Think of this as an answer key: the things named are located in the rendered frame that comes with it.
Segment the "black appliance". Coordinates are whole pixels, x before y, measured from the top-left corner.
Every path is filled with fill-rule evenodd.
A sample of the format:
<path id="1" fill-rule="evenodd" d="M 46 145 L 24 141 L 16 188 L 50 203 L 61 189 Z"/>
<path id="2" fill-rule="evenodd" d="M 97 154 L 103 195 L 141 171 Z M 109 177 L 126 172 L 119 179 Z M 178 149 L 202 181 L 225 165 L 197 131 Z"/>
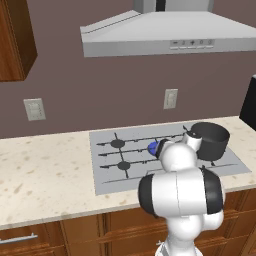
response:
<path id="1" fill-rule="evenodd" d="M 251 78 L 239 118 L 256 131 L 256 74 Z"/>

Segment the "brown wooden cupboard door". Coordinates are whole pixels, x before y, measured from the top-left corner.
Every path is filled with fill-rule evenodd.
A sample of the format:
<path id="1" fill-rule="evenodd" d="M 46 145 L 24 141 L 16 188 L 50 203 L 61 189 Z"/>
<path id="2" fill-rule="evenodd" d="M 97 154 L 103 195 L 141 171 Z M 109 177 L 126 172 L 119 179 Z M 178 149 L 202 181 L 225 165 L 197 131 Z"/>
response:
<path id="1" fill-rule="evenodd" d="M 63 220 L 61 228 L 69 256 L 105 256 L 99 242 L 104 235 L 101 215 Z"/>
<path id="2" fill-rule="evenodd" d="M 167 228 L 162 218 L 136 208 L 107 213 L 105 235 L 110 256 L 153 256 Z"/>
<path id="3" fill-rule="evenodd" d="M 256 226 L 256 188 L 226 194 L 224 220 L 195 240 L 203 256 L 241 256 Z"/>

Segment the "brown wooden drawer front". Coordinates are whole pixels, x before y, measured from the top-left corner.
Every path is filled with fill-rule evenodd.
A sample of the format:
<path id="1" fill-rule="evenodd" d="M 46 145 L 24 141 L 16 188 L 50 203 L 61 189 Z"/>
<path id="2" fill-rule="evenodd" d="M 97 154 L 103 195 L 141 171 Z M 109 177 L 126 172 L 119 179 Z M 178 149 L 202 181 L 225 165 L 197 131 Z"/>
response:
<path id="1" fill-rule="evenodd" d="M 23 250 L 31 250 L 34 248 L 41 249 L 64 244 L 60 225 L 57 222 L 1 230 L 0 239 L 5 240 L 14 237 L 29 236 L 31 233 L 38 235 L 38 238 L 0 245 L 0 251 L 16 250 L 17 248 L 21 248 Z"/>

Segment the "dark grey cooking pot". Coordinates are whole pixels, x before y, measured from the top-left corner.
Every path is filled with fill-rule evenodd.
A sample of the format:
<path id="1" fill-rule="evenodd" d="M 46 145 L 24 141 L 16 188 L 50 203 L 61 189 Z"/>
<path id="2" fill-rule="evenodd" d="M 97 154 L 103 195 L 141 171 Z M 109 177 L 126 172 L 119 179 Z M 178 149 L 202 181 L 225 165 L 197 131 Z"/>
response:
<path id="1" fill-rule="evenodd" d="M 211 122 L 198 122 L 191 127 L 191 131 L 202 137 L 197 156 L 200 160 L 219 160 L 227 147 L 230 133 L 226 128 Z"/>

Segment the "white wall light switch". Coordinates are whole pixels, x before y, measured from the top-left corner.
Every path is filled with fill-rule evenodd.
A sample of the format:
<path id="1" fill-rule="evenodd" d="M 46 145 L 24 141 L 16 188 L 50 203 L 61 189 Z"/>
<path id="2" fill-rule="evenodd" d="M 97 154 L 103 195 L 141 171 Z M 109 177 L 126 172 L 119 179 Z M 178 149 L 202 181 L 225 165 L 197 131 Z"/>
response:
<path id="1" fill-rule="evenodd" d="M 177 89 L 166 89 L 164 96 L 164 108 L 165 109 L 173 109 L 176 107 L 177 102 Z"/>

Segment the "brown wooden wall cabinet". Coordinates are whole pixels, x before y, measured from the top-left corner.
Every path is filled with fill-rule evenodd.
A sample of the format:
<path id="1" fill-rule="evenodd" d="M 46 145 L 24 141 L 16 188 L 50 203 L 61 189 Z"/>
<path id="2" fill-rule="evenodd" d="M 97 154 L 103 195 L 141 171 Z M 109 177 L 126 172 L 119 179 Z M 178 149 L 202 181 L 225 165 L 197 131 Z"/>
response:
<path id="1" fill-rule="evenodd" d="M 27 0 L 0 0 L 0 82 L 24 81 L 37 56 Z"/>

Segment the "silver range hood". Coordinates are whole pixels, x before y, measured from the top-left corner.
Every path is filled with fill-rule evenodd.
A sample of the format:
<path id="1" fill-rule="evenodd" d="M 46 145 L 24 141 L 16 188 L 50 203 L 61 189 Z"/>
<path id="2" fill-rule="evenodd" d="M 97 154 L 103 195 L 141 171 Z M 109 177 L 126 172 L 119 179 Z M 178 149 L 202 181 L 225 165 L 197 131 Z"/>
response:
<path id="1" fill-rule="evenodd" d="M 256 51 L 256 28 L 217 15 L 214 0 L 133 0 L 80 28 L 86 57 Z"/>

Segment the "grey stove hob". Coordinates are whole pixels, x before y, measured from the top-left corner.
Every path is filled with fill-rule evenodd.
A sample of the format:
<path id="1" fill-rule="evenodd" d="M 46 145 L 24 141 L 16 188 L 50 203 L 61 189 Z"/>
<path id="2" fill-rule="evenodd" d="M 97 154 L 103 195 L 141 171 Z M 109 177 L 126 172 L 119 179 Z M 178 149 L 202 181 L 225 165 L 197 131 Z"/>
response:
<path id="1" fill-rule="evenodd" d="M 95 194 L 135 190 L 142 177 L 162 174 L 162 165 L 148 152 L 148 145 L 164 138 L 178 142 L 192 125 L 182 122 L 90 132 Z"/>

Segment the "white wall outlet plate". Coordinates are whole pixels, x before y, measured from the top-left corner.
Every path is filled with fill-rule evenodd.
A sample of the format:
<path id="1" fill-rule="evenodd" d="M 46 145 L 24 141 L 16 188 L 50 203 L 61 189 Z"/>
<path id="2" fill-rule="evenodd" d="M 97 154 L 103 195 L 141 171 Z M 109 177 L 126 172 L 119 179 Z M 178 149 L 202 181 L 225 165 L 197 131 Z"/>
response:
<path id="1" fill-rule="evenodd" d="M 45 111 L 41 98 L 23 100 L 29 121 L 45 120 Z"/>

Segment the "blue burner flame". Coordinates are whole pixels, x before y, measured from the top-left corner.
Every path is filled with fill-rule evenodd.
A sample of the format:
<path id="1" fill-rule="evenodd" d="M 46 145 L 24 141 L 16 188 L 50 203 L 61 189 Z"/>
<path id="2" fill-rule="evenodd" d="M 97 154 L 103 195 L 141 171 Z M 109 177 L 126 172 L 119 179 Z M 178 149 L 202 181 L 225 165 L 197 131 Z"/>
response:
<path id="1" fill-rule="evenodd" d="M 159 142 L 158 141 L 154 141 L 154 142 L 151 142 L 148 147 L 147 147 L 147 150 L 148 152 L 155 156 L 156 155 L 156 152 L 157 152 L 157 148 L 158 148 L 158 145 L 159 145 Z"/>

